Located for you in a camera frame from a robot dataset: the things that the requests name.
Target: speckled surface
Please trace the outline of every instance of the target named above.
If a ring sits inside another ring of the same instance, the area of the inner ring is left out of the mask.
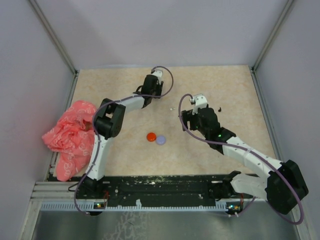
[[[274,158],[248,66],[171,67],[170,70],[174,76],[172,91],[162,99],[153,100],[146,108],[125,115],[122,130],[108,155],[106,175],[228,174],[234,170],[251,173],[237,161],[182,131],[178,104],[185,93],[204,94],[221,126]],[[85,100],[98,107],[104,98],[127,97],[143,84],[149,73],[150,68],[81,70],[72,101]],[[170,87],[171,78],[164,71],[162,79],[164,93]],[[182,104],[183,110],[192,108],[188,99]],[[166,143],[148,142],[146,135],[149,132],[164,135]]]

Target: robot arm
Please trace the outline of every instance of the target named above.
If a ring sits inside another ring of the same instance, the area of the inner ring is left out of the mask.
[[[95,192],[101,185],[101,180],[105,176],[105,166],[109,149],[114,142],[115,137],[120,133],[124,116],[131,111],[142,109],[148,106],[152,101],[152,96],[161,96],[164,82],[162,81],[163,72],[156,69],[151,74],[148,74],[143,85],[139,86],[133,95],[141,95],[125,99],[119,103],[111,103],[99,110],[94,119],[94,126],[97,129],[100,138],[100,147],[98,155],[93,165],[95,154],[91,155],[89,165],[87,167],[87,176],[83,181],[82,188],[88,191]],[[112,100],[105,98],[101,105],[105,105]],[[94,136],[93,153],[97,152],[99,138]]]
[[[212,149],[234,158],[257,175],[252,176],[233,171],[214,189],[213,192],[217,199],[221,198],[220,195],[225,196],[226,192],[228,195],[245,193],[268,201],[275,210],[282,214],[288,214],[297,204],[293,194],[280,177],[250,152],[257,153],[275,167],[290,183],[300,200],[308,194],[307,185],[295,162],[291,160],[282,162],[266,156],[244,143],[235,133],[221,127],[215,111],[209,108],[207,99],[203,94],[195,95],[190,102],[194,105],[194,108],[181,112],[186,128],[188,129],[189,122],[189,129],[201,132],[206,140],[233,145],[208,143]]]

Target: pink towel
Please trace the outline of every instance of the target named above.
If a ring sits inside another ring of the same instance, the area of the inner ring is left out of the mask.
[[[76,101],[42,136],[52,151],[61,153],[56,166],[58,180],[69,180],[89,163],[95,142],[92,118],[96,110],[90,102]]]

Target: purple cable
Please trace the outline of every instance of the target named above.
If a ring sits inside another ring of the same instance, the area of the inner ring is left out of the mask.
[[[179,102],[179,107],[178,107],[178,114],[179,114],[179,119],[180,119],[180,122],[182,124],[182,127],[183,129],[189,134],[191,135],[192,137],[194,137],[195,139],[199,140],[199,141],[202,141],[202,142],[205,142],[207,144],[216,144],[216,145],[225,145],[225,146],[229,146],[229,147],[233,147],[233,148],[238,148],[238,149],[241,149],[241,150],[244,150],[244,151],[248,151],[247,148],[243,147],[243,146],[239,146],[239,145],[234,145],[234,144],[230,144],[230,143],[224,143],[224,142],[218,142],[218,141],[209,141],[209,140],[205,140],[205,139],[202,139],[200,137],[197,137],[196,135],[194,135],[191,131],[189,131],[187,129],[187,127],[185,126],[184,124],[184,121],[182,119],[182,116],[181,116],[181,105],[182,105],[182,102],[184,100],[184,98],[186,98],[187,96],[193,98],[193,96],[190,94],[190,93],[186,93],[185,95],[182,96],[180,102]],[[293,224],[293,225],[299,225],[301,224],[303,221],[304,221],[304,217],[305,217],[305,213],[304,213],[304,209],[302,207],[302,204],[301,204],[301,201],[296,193],[296,191],[293,189],[293,187],[290,185],[290,183],[287,181],[287,179],[274,167],[272,166],[267,160],[265,160],[262,156],[260,156],[259,154],[257,154],[256,152],[254,151],[249,151],[252,155],[254,155],[255,157],[257,157],[258,159],[260,159],[263,163],[265,163],[269,168],[271,168],[280,178],[281,180],[287,185],[287,187],[289,188],[289,190],[292,192],[298,206],[299,206],[299,209],[300,209],[300,219],[298,221],[290,221],[289,219],[287,219],[286,217],[284,217],[281,213],[277,212],[273,207],[272,209],[282,218],[284,219],[285,221],[287,221],[288,223],[290,224]]]
[[[161,69],[167,70],[168,73],[169,73],[170,76],[171,76],[171,86],[170,86],[169,90],[168,90],[166,93],[164,93],[164,94],[162,94],[162,95],[160,95],[160,96],[154,96],[154,95],[148,95],[148,94],[132,95],[132,96],[125,97],[125,98],[123,98],[123,99],[121,99],[121,100],[109,101],[109,102],[101,105],[101,106],[96,110],[95,114],[93,115],[92,122],[93,122],[93,123],[95,122],[95,118],[96,118],[96,115],[98,114],[98,112],[99,112],[101,109],[103,109],[104,107],[106,107],[106,106],[108,106],[108,105],[110,105],[110,104],[119,103],[119,102],[122,102],[122,101],[125,101],[125,100],[128,100],[128,99],[137,98],[137,97],[151,97],[151,98],[159,99],[159,98],[162,98],[162,97],[166,96],[166,95],[171,91],[171,89],[172,89],[173,86],[174,86],[174,76],[173,76],[172,72],[171,72],[168,68],[166,68],[165,66],[155,66],[154,68],[151,69],[151,72],[152,72],[153,70],[157,69],[157,68],[161,68]],[[81,184],[83,183],[83,181],[85,180],[86,176],[91,172],[91,170],[92,170],[92,168],[94,167],[94,165],[95,165],[95,163],[96,163],[96,161],[97,161],[97,158],[98,158],[98,153],[99,153],[99,149],[100,149],[100,142],[101,142],[101,140],[100,140],[100,135],[99,135],[99,133],[98,133],[98,131],[97,131],[97,129],[96,129],[96,126],[95,126],[94,124],[92,124],[92,127],[93,127],[93,130],[94,130],[95,134],[96,134],[97,137],[98,137],[97,150],[96,150],[96,152],[95,152],[94,159],[93,159],[93,162],[92,162],[89,170],[88,170],[88,171],[82,176],[82,178],[80,179],[79,183],[77,184],[77,186],[76,186],[76,188],[75,188],[74,195],[73,195],[73,202],[74,202],[75,208],[76,208],[80,213],[82,213],[82,214],[84,214],[84,215],[86,215],[86,216],[90,215],[90,213],[85,212],[85,211],[82,211],[82,210],[79,208],[79,206],[78,206],[78,204],[77,204],[77,192],[78,192],[78,189],[79,189],[80,185],[81,185]]]

